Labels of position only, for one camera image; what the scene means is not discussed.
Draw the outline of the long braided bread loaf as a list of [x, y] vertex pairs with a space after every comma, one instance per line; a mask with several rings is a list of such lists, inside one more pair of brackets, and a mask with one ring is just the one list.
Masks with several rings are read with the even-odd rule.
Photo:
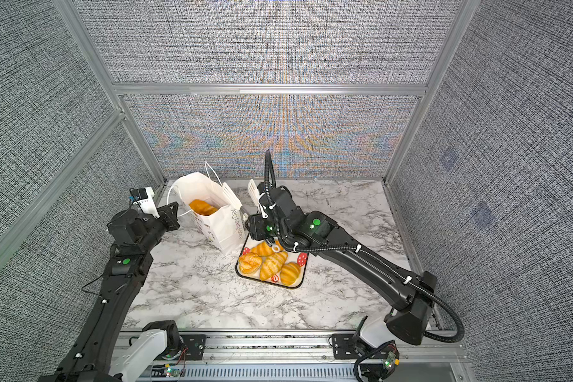
[[210, 203], [204, 200], [195, 199], [189, 203], [189, 208], [201, 216], [212, 216], [218, 211], [218, 208], [210, 205]]

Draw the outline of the white paper gift bag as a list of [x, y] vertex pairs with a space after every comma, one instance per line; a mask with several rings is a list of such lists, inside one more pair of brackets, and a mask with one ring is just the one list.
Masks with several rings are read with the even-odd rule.
[[[246, 229], [240, 213], [224, 196], [220, 177], [210, 164], [205, 173], [195, 172], [178, 178], [167, 192], [166, 200], [182, 205], [180, 216], [190, 215], [204, 236], [222, 253], [228, 254], [241, 247], [246, 239]], [[212, 216], [201, 216], [189, 208], [195, 199], [204, 200], [218, 208]]]

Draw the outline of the striped croissant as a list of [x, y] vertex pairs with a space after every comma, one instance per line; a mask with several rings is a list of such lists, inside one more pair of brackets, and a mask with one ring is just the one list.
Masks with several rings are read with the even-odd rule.
[[254, 253], [261, 257], [268, 257], [275, 253], [280, 253], [284, 249], [278, 243], [273, 243], [269, 245], [266, 241], [259, 243], [254, 248], [251, 249], [251, 253]]
[[288, 253], [285, 251], [277, 252], [268, 256], [259, 271], [259, 279], [262, 281], [268, 280], [276, 275], [285, 264], [288, 258]]

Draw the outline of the round bun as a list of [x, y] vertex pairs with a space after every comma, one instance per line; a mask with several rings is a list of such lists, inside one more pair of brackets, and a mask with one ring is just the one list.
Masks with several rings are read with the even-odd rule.
[[263, 262], [262, 256], [254, 252], [246, 253], [238, 259], [238, 270], [242, 275], [252, 275], [260, 269]]

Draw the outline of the small croissant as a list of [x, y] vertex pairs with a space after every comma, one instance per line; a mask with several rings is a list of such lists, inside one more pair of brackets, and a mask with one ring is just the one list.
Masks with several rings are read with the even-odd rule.
[[280, 281], [285, 286], [293, 285], [301, 274], [301, 267], [296, 262], [284, 264], [280, 272]]

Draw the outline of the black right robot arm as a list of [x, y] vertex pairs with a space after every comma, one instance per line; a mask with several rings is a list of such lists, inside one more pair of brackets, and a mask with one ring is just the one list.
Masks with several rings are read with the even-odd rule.
[[387, 330], [401, 341], [420, 345], [434, 306], [429, 297], [437, 286], [430, 272], [416, 274], [361, 244], [325, 213], [305, 213], [285, 186], [258, 189], [259, 213], [248, 219], [251, 237], [276, 239], [286, 250], [320, 256], [355, 275], [393, 309], [385, 315]]

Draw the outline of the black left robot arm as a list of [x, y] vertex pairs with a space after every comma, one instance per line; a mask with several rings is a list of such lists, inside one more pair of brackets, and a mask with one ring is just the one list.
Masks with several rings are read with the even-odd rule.
[[148, 277], [152, 250], [180, 227], [178, 203], [161, 206], [156, 214], [126, 209], [107, 227], [114, 243], [94, 307], [67, 356], [42, 381], [136, 381], [156, 357], [182, 348], [175, 322], [164, 322], [140, 334], [119, 361], [112, 360], [127, 312]]

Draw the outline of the white strawberry-print tray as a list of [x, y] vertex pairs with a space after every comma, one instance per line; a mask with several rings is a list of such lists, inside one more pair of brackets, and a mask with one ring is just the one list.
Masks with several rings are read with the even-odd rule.
[[289, 252], [276, 241], [270, 245], [267, 240], [254, 240], [247, 236], [236, 264], [236, 273], [274, 286], [298, 288], [307, 270], [308, 254]]

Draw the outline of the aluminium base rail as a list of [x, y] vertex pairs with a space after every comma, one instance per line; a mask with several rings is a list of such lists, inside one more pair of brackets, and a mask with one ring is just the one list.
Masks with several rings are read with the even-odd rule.
[[[347, 329], [186, 329], [184, 360], [154, 361], [141, 381], [353, 381], [358, 358]], [[462, 345], [396, 342], [391, 381], [474, 381]]]

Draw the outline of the aluminium cage frame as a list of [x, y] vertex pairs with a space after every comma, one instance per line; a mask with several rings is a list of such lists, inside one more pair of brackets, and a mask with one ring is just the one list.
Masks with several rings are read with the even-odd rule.
[[394, 149], [383, 181], [389, 184], [396, 176], [405, 154], [412, 145], [420, 125], [427, 114], [431, 101], [436, 95], [446, 75], [458, 46], [463, 39], [474, 13], [480, 3], [464, 1], [458, 8], [455, 19], [450, 25], [447, 36], [442, 43], [436, 63], [425, 84], [184, 84], [184, 83], [115, 83], [111, 80], [105, 63], [100, 58], [84, 22], [70, 1], [55, 1], [61, 20], [76, 42], [95, 79], [108, 97], [113, 111], [108, 119], [94, 132], [76, 154], [66, 162], [57, 175], [40, 192], [38, 197], [0, 237], [0, 271], [6, 266], [23, 241], [38, 226], [40, 220], [54, 205], [56, 200], [68, 188], [88, 160], [98, 151], [101, 144], [119, 125], [124, 124], [138, 154], [153, 177], [165, 182], [159, 161], [152, 152], [151, 145], [143, 135], [141, 128], [134, 121], [128, 106], [121, 100], [122, 95], [214, 95], [214, 96], [301, 96], [301, 95], [375, 95], [375, 96], [417, 96], [408, 126]]

